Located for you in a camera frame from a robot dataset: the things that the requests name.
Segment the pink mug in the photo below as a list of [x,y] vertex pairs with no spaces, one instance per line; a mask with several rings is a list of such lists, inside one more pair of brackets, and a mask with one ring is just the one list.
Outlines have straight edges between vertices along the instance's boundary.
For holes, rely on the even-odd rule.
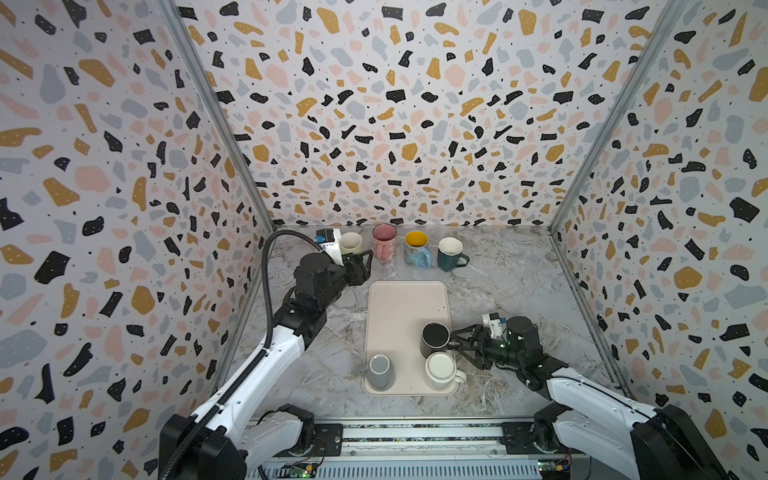
[[394,259],[397,251],[397,230],[390,224],[379,224],[372,231],[374,255],[381,262]]

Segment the dark green mug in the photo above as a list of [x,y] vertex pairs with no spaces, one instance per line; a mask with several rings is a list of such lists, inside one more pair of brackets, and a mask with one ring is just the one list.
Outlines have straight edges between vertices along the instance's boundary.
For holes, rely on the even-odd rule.
[[451,272],[457,268],[466,267],[470,258],[464,253],[463,243],[454,237],[445,237],[438,244],[438,268]]

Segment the white mug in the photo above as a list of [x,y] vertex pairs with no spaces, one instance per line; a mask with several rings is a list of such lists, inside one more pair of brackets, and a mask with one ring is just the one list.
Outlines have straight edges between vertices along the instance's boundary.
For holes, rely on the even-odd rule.
[[427,384],[435,391],[447,391],[467,381],[466,373],[447,352],[431,354],[425,362],[425,373]]

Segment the black mug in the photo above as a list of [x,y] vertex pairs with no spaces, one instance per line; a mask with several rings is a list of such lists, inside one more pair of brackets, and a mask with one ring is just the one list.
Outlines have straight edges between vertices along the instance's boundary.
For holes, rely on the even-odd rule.
[[437,321],[426,324],[421,331],[419,349],[424,359],[437,352],[446,352],[450,342],[450,330]]

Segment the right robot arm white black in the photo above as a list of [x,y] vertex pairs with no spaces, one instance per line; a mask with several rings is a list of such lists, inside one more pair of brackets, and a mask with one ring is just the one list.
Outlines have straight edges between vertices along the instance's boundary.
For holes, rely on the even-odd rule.
[[724,479],[716,455],[682,409],[633,400],[589,380],[545,353],[527,317],[486,315],[453,331],[448,349],[474,367],[511,371],[549,400],[537,412],[533,443],[541,451],[579,450],[629,479]]

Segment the light green mug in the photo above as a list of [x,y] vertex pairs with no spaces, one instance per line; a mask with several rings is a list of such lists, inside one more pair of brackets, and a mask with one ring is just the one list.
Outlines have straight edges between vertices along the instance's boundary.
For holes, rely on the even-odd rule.
[[363,237],[356,232],[346,232],[341,236],[339,246],[343,255],[360,254],[363,252]]

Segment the light blue mug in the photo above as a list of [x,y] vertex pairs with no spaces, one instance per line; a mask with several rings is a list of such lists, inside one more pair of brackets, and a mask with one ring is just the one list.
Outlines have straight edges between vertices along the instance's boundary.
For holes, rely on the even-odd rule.
[[429,237],[421,231],[411,231],[405,239],[405,263],[413,268],[429,269],[433,257],[429,251]]

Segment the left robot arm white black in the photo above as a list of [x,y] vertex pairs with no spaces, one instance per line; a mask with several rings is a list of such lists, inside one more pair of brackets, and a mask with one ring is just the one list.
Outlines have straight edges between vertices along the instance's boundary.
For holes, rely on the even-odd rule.
[[345,288],[364,284],[373,253],[347,254],[341,263],[325,252],[305,255],[295,286],[273,316],[271,335],[192,415],[173,415],[160,434],[161,479],[243,479],[276,454],[305,453],[314,443],[314,416],[292,405],[249,426],[277,380],[311,345],[327,322],[327,309]]

